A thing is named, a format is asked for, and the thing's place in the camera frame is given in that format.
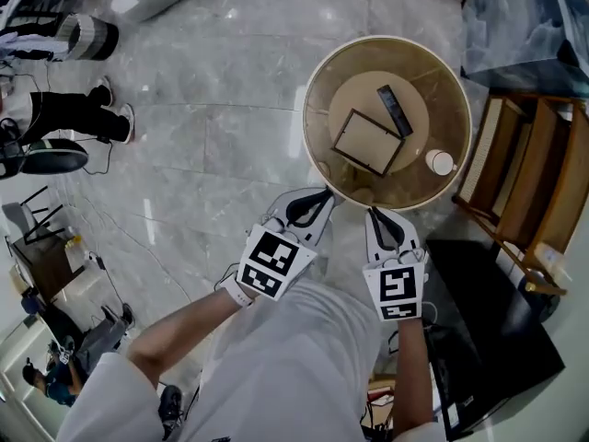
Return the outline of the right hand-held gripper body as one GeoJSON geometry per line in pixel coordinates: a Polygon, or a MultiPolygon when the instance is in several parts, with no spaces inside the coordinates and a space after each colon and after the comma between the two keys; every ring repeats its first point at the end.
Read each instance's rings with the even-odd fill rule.
{"type": "Polygon", "coordinates": [[[364,280],[381,321],[419,319],[422,316],[427,252],[414,249],[371,262],[363,268],[364,280]]]}

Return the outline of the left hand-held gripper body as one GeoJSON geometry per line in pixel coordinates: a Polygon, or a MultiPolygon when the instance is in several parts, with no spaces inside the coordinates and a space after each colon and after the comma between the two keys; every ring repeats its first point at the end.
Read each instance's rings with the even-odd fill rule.
{"type": "Polygon", "coordinates": [[[252,227],[239,262],[237,282],[261,296],[279,300],[317,256],[271,217],[252,227]]]}

